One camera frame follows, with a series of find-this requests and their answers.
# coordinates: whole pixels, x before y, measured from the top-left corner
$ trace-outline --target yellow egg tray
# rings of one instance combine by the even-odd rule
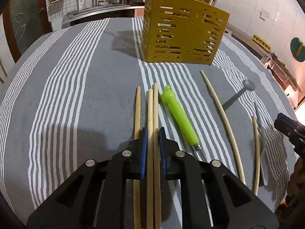
[[[204,0],[146,0],[144,60],[212,64],[229,15]]]
[[[262,48],[264,48],[267,52],[270,52],[270,46],[265,42],[265,41],[263,41],[259,36],[257,36],[257,35],[253,35],[253,37],[252,37],[252,40],[255,42],[255,43],[257,43],[257,44],[259,44]]]

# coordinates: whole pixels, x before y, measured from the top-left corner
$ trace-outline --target white wall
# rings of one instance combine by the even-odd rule
[[[3,27],[2,14],[0,15],[0,60],[6,73],[8,74],[15,65],[15,62],[10,52],[9,46],[7,45],[6,36]],[[0,77],[2,78],[3,81],[5,81],[5,75],[1,68],[0,68]]]
[[[305,15],[296,0],[217,0],[216,6],[229,12],[229,23],[249,36],[264,39],[305,91],[305,62],[294,59],[290,41],[298,37],[305,42]],[[260,19],[261,9],[270,17]]]

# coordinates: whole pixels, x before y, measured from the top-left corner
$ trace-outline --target gray tablecloth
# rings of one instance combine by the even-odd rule
[[[273,127],[282,112],[296,119],[272,75],[245,47],[224,35],[213,64],[146,63],[141,51],[141,18],[116,18],[79,24],[46,34],[16,63],[0,94],[0,189],[16,215],[28,216],[87,159],[102,161],[133,139],[134,100],[142,87],[141,126],[145,126],[145,94],[154,82],[159,92],[170,85],[199,139],[207,161],[219,159],[238,175],[225,128],[202,69],[223,103],[242,88],[256,84],[227,111],[244,167],[246,184],[254,179],[254,101],[266,133],[269,185],[258,197],[271,209],[283,198],[296,156],[292,145]],[[167,137],[190,152],[168,108],[159,107],[159,126]],[[132,188],[127,188],[131,200]],[[181,227],[178,181],[164,182],[164,228]],[[133,228],[132,208],[127,228]]]

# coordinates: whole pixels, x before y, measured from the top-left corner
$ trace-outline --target lime green utensil handle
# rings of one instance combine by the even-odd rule
[[[176,100],[176,94],[170,89],[169,85],[165,86],[165,91],[162,93],[161,98],[162,101],[167,104],[171,114],[175,118],[183,134],[188,139],[190,145],[198,144],[199,140],[197,134],[180,103]]]

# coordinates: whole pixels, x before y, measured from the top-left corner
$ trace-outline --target hand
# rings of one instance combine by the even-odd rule
[[[305,184],[305,160],[299,157],[294,165],[294,172],[290,176],[290,180],[287,185],[287,195],[292,197],[299,193],[299,189],[302,184]]]

